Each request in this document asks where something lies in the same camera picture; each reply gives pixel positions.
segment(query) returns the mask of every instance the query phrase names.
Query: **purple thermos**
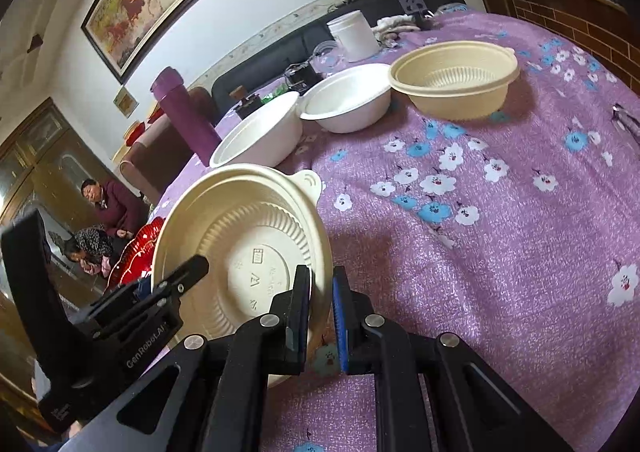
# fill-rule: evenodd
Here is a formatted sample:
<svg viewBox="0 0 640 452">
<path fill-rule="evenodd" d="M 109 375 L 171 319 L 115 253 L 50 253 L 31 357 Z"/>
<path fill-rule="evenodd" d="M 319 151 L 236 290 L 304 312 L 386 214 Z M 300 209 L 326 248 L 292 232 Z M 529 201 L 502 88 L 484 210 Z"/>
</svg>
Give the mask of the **purple thermos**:
<svg viewBox="0 0 640 452">
<path fill-rule="evenodd" d="M 193 106 L 183 84 L 184 80 L 178 71 L 166 67 L 151 84 L 151 92 L 175 130 L 198 155 L 202 164 L 208 167 L 211 155 L 220 144 L 220 136 L 209 120 Z"/>
</svg>

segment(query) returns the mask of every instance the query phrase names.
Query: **maroon sweater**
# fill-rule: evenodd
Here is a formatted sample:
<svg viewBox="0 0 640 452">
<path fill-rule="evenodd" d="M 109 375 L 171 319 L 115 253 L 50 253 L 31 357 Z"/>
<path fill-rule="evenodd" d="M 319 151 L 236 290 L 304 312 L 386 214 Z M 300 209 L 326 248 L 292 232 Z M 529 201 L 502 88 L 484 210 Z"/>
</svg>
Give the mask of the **maroon sweater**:
<svg viewBox="0 0 640 452">
<path fill-rule="evenodd" d="M 97 204 L 95 208 L 98 219 L 106 227 L 108 235 L 115 237 L 119 229 L 130 231 L 135 235 L 145 225 L 148 207 L 120 181 L 104 182 L 102 199 L 107 207 L 103 208 Z"/>
</svg>

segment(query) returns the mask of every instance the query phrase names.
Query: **white plastic container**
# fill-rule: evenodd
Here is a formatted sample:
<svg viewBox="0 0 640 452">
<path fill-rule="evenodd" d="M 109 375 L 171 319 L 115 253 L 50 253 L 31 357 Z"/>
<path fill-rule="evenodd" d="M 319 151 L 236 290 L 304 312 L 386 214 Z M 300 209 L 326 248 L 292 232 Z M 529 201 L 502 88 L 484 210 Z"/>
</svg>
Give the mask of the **white plastic container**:
<svg viewBox="0 0 640 452">
<path fill-rule="evenodd" d="M 367 19 L 361 11 L 352 11 L 327 22 L 335 41 L 342 45 L 347 60 L 359 62 L 380 51 Z"/>
<path fill-rule="evenodd" d="M 391 65 L 389 80 L 422 113 L 457 121 L 500 109 L 519 73 L 513 49 L 460 40 L 401 56 Z"/>
<path fill-rule="evenodd" d="M 338 134 L 373 125 L 391 104 L 388 72 L 386 64 L 367 64 L 322 80 L 301 98 L 300 117 Z"/>
<path fill-rule="evenodd" d="M 293 287 L 296 266 L 311 270 L 308 356 L 320 345 L 332 300 L 329 239 L 316 211 L 322 181 L 311 170 L 286 176 L 258 165 L 229 165 L 196 181 L 167 217 L 154 253 L 152 283 L 194 254 L 209 273 L 181 298 L 184 325 L 173 344 L 197 333 L 215 339 L 269 311 Z M 273 386 L 286 376 L 270 376 Z"/>
<path fill-rule="evenodd" d="M 297 92 L 286 92 L 262 105 L 225 136 L 211 155 L 209 166 L 254 163 L 274 167 L 283 161 L 302 136 Z"/>
</svg>

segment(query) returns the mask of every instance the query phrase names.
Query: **sofa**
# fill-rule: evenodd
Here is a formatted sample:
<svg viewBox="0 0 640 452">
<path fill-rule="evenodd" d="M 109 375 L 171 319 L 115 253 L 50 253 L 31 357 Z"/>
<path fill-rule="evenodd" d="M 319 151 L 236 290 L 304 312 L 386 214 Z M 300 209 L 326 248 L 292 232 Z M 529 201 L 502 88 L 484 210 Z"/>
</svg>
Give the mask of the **sofa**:
<svg viewBox="0 0 640 452">
<path fill-rule="evenodd" d="M 189 95 L 191 104 L 212 125 L 216 125 L 221 115 L 207 89 L 194 87 Z M 191 156 L 193 151 L 164 114 L 133 143 L 118 168 L 122 177 L 156 205 Z"/>
<path fill-rule="evenodd" d="M 465 1 L 424 0 L 424 3 L 427 8 L 435 12 L 442 5 L 464 4 Z M 236 100 L 229 96 L 235 88 L 242 85 L 253 92 L 281 77 L 290 64 L 308 60 L 320 42 L 332 40 L 326 23 L 357 9 L 362 11 L 371 26 L 383 17 L 404 14 L 404 9 L 398 0 L 355 0 L 313 20 L 218 77 L 211 87 L 211 96 L 220 109 L 220 114 L 225 114 L 236 104 Z"/>
</svg>

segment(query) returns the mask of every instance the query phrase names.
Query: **sofa backrest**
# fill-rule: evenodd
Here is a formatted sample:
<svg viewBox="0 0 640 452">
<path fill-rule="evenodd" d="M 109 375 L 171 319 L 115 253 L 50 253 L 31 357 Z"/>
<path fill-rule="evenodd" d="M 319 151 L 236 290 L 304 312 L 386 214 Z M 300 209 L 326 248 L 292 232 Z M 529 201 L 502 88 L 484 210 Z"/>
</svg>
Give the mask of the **sofa backrest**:
<svg viewBox="0 0 640 452">
<path fill-rule="evenodd" d="M 424 0 L 432 11 L 444 4 L 457 2 L 465 3 L 464 0 Z M 369 25 L 375 25 L 384 17 L 404 14 L 398 0 L 356 0 L 302 26 L 254 54 L 213 83 L 211 96 L 216 101 L 220 113 L 225 114 L 235 105 L 236 101 L 229 93 L 238 86 L 242 85 L 253 92 L 281 77 L 290 64 L 299 64 L 307 60 L 320 42 L 332 39 L 326 23 L 356 9 L 362 11 Z"/>
</svg>

